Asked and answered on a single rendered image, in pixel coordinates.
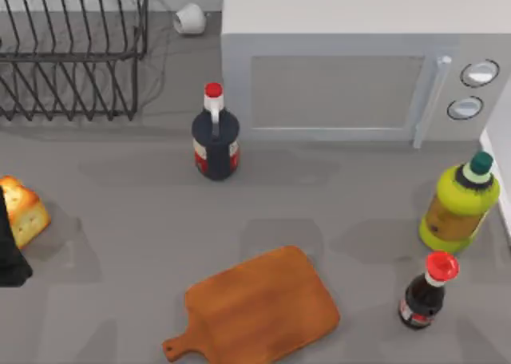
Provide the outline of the small microwave knob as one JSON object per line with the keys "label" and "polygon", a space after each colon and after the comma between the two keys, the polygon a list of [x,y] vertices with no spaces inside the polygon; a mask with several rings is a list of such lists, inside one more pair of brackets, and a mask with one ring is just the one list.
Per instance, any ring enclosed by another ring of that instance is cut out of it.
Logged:
{"label": "small microwave knob", "polygon": [[455,121],[467,121],[475,118],[484,109],[484,102],[479,97],[470,96],[452,101],[446,109],[449,118]]}

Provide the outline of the small dark bottle red cap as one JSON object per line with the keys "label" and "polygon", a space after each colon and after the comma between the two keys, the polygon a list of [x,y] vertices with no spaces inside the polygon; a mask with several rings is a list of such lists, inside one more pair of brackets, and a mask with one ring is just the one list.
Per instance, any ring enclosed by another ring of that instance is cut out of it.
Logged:
{"label": "small dark bottle red cap", "polygon": [[445,285],[459,273],[454,255],[433,251],[425,260],[425,269],[407,286],[398,306],[402,322],[412,330],[427,328],[443,307]]}

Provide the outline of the dark jug bottle red cap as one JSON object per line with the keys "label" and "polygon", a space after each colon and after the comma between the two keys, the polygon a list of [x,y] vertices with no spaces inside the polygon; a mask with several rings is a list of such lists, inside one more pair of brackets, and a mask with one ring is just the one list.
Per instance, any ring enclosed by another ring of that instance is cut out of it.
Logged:
{"label": "dark jug bottle red cap", "polygon": [[224,103],[224,89],[219,82],[204,87],[202,110],[192,121],[192,145],[195,166],[214,181],[226,180],[238,168],[240,123]]}

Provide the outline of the wooden cutting board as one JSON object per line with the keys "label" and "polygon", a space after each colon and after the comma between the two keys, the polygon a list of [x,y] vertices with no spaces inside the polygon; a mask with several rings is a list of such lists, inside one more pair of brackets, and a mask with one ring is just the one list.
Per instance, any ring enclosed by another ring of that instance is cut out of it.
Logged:
{"label": "wooden cutting board", "polygon": [[273,364],[330,334],[340,313],[307,255],[283,246],[192,285],[185,332],[165,357],[202,354],[208,364]]}

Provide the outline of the large microwave knob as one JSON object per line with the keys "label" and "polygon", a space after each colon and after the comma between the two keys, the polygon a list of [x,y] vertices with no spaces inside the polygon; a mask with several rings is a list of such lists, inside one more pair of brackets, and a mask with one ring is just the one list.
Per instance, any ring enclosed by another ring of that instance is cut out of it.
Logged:
{"label": "large microwave knob", "polygon": [[491,83],[500,73],[500,66],[486,59],[468,64],[461,72],[461,82],[470,88],[479,88]]}

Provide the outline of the yellow-green bottle green cap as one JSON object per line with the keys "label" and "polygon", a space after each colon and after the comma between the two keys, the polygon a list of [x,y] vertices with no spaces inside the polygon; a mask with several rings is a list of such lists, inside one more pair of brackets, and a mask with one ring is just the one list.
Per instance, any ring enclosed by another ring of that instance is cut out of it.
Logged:
{"label": "yellow-green bottle green cap", "polygon": [[479,151],[440,175],[418,229],[427,247],[455,254],[472,243],[501,193],[492,167],[493,156]]}

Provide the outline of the white cup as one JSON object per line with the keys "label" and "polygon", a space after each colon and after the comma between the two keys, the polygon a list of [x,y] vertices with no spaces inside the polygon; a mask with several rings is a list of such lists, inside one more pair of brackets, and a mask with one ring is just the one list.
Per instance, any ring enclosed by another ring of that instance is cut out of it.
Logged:
{"label": "white cup", "polygon": [[204,11],[195,3],[189,3],[174,14],[173,26],[180,35],[201,35],[206,28]]}

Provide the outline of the pale microwave oven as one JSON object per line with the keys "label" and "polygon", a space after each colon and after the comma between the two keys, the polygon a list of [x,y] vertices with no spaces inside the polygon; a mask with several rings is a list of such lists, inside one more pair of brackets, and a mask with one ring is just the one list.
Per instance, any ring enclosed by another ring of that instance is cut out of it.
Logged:
{"label": "pale microwave oven", "polygon": [[[224,0],[221,54],[227,106],[253,140],[413,144],[436,59],[452,57],[423,141],[472,141],[511,76],[511,0]],[[462,70],[495,61],[488,85]],[[479,97],[467,121],[452,101]]]}

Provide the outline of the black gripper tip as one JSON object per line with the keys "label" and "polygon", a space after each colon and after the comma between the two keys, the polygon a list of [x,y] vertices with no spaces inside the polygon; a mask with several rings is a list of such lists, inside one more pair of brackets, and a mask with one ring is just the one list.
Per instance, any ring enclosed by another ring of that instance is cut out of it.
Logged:
{"label": "black gripper tip", "polygon": [[0,187],[0,288],[21,287],[32,275],[32,267],[15,243]]}

